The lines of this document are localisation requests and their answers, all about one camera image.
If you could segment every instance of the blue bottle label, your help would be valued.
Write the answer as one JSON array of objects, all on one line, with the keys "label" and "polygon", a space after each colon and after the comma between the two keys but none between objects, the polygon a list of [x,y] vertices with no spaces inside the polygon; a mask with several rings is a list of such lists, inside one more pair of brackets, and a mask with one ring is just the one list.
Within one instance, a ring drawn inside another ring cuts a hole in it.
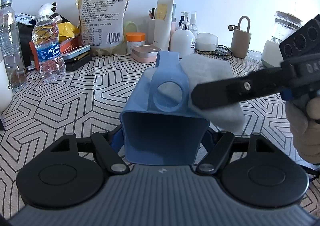
[{"label": "blue bottle label", "polygon": [[59,43],[54,43],[44,49],[37,50],[37,54],[39,62],[52,60],[60,55],[60,45]]}]

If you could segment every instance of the white bottle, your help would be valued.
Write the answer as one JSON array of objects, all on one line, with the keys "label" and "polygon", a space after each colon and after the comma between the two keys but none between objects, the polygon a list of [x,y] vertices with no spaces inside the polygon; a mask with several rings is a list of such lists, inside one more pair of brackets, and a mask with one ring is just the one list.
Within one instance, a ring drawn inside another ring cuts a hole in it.
[{"label": "white bottle", "polygon": [[193,11],[191,14],[189,30],[193,33],[193,35],[195,36],[195,39],[197,41],[198,27],[197,27],[196,23],[197,23],[196,11]]},{"label": "white bottle", "polygon": [[170,51],[178,52],[179,58],[194,53],[196,39],[193,33],[189,30],[188,15],[189,12],[182,11],[185,21],[182,21],[180,29],[175,31],[171,37]]},{"label": "white bottle", "polygon": [[12,100],[12,89],[9,83],[7,72],[4,66],[4,60],[0,50],[0,114],[3,112],[10,104]]}]

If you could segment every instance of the patterned tablecloth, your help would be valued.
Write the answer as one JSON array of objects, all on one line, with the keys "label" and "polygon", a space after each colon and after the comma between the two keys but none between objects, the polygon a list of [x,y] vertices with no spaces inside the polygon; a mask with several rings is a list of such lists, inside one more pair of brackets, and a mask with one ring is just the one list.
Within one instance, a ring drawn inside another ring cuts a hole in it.
[{"label": "patterned tablecloth", "polygon": [[[229,60],[235,76],[262,68],[261,53]],[[142,72],[153,64],[136,62],[129,55],[96,57],[76,72],[45,85],[39,72],[28,73],[28,84],[3,112],[6,131],[0,131],[0,213],[5,218],[23,207],[15,183],[20,168],[64,133],[78,137],[111,131]],[[279,95],[242,102],[246,117],[243,134],[261,132],[297,163],[303,163],[292,144],[292,134]],[[92,159],[91,154],[83,153]],[[310,184],[302,206],[318,213],[320,183]]]}]

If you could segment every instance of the black circular pad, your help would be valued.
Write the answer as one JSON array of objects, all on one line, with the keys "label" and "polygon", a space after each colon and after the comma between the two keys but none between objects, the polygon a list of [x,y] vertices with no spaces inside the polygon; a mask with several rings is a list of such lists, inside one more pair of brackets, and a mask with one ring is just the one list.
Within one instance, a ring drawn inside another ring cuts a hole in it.
[{"label": "black circular pad", "polygon": [[285,179],[285,173],[270,165],[258,165],[251,168],[248,176],[256,184],[263,186],[275,186],[281,184]]},{"label": "black circular pad", "polygon": [[50,165],[42,169],[39,178],[50,185],[63,185],[70,183],[77,176],[77,170],[70,165]]},{"label": "black circular pad", "polygon": [[259,207],[283,207],[301,201],[309,185],[306,173],[283,153],[254,153],[227,165],[221,182],[239,201]]},{"label": "black circular pad", "polygon": [[67,152],[40,154],[17,175],[24,202],[39,208],[61,209],[82,203],[103,182],[102,169],[96,163]]}]

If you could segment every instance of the white pump bottle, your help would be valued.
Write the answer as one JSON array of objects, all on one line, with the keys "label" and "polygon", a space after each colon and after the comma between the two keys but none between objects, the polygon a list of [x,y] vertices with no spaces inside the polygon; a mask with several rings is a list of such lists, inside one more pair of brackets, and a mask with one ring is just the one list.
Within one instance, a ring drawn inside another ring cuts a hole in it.
[{"label": "white pump bottle", "polygon": [[10,104],[12,100],[12,89],[8,80],[7,72],[4,66],[4,60],[0,50],[0,114]]},{"label": "white pump bottle", "polygon": [[179,58],[194,53],[196,46],[195,36],[189,30],[189,22],[187,21],[189,12],[182,11],[181,13],[183,13],[185,21],[181,23],[180,29],[172,34],[170,41],[170,51],[178,52]]}]

